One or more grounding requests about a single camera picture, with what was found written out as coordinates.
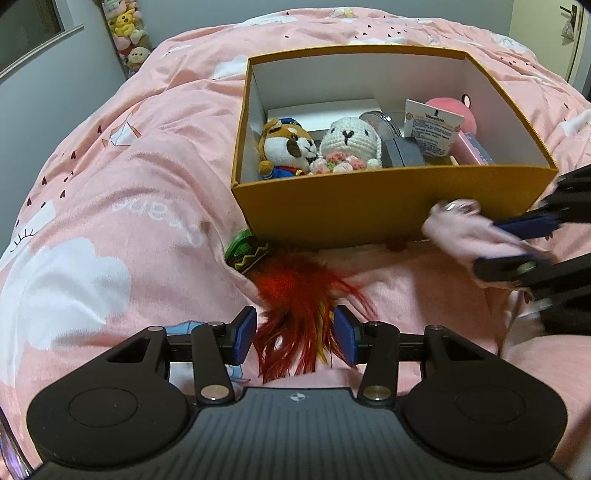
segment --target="pink duvet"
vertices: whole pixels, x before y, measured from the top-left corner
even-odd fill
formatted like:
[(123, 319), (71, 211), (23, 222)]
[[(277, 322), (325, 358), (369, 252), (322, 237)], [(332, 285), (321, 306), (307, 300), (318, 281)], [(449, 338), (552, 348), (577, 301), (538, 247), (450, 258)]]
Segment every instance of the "pink duvet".
[[(470, 51), (515, 99), (563, 171), (589, 162), (589, 103), (522, 45), (475, 27), (363, 8), (301, 9), (163, 42), (56, 148), (0, 259), (0, 404), (33, 464), (25, 413), (40, 389), (149, 325), (182, 332), (191, 322), (230, 322), (244, 305), (258, 307), (253, 285), (223, 261), (246, 227), (229, 190), (246, 59), (354, 43)], [(542, 243), (561, 259), (580, 255), (591, 249), (591, 228), (567, 226)], [(371, 246), (319, 256), (350, 272), (379, 319), (403, 332), (440, 323), (492, 351), (502, 346), (506, 294), (480, 289), (436, 250)], [(587, 433), (590, 346), (591, 338), (552, 337), (504, 351), (568, 405), (560, 465)], [(183, 372), (176, 377), (190, 384)], [(254, 349), (232, 379), (260, 385)], [(333, 359), (332, 368), (319, 365), (315, 374), (269, 386), (355, 388), (359, 379)], [(405, 365), (400, 391), (418, 380), (418, 368)]]

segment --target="metal screw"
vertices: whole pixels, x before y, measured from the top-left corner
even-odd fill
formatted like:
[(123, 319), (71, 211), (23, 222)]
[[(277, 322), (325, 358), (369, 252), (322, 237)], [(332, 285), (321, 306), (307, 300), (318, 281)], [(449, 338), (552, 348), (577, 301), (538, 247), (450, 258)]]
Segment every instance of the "metal screw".
[(229, 394), (230, 391), (223, 385), (208, 385), (201, 389), (201, 396), (208, 400), (222, 400)]
[(383, 385), (372, 385), (363, 389), (363, 396), (374, 401), (387, 400), (392, 396), (392, 390)]

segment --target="door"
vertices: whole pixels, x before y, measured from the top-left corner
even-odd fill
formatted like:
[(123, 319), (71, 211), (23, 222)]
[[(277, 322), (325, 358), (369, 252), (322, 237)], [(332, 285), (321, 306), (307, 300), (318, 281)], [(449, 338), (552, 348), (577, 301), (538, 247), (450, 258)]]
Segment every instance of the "door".
[[(569, 81), (580, 44), (584, 8), (572, 0), (514, 0), (509, 36), (529, 47), (540, 63)], [(572, 36), (563, 37), (570, 24)]]

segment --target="blue gripper pad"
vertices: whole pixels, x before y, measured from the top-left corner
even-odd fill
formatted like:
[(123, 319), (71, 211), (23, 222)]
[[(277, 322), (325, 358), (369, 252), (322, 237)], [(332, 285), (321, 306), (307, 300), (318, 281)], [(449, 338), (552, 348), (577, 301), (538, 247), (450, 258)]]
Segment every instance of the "blue gripper pad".
[(256, 310), (250, 307), (246, 312), (243, 311), (240, 314), (245, 314), (246, 318), (236, 331), (236, 342), (234, 343), (232, 354), (234, 365), (242, 365), (244, 363), (256, 334)]
[(349, 365), (356, 365), (358, 347), (355, 341), (355, 329), (347, 320), (345, 314), (337, 307), (333, 312), (335, 319), (335, 335), (340, 349), (343, 351), (345, 361)]
[(495, 222), (495, 226), (522, 240), (529, 240), (552, 235), (552, 232), (560, 228), (560, 222), (554, 216), (541, 215), (538, 218), (530, 218), (520, 222)]

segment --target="cable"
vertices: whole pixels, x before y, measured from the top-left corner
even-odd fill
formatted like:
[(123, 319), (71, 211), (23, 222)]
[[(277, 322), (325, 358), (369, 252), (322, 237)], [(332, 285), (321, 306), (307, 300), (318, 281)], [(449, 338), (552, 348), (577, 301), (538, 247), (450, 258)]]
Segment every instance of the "cable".
[(33, 468), (23, 455), (22, 450), (12, 433), (6, 415), (0, 407), (0, 453), (8, 472), (14, 480), (26, 480), (32, 473)]

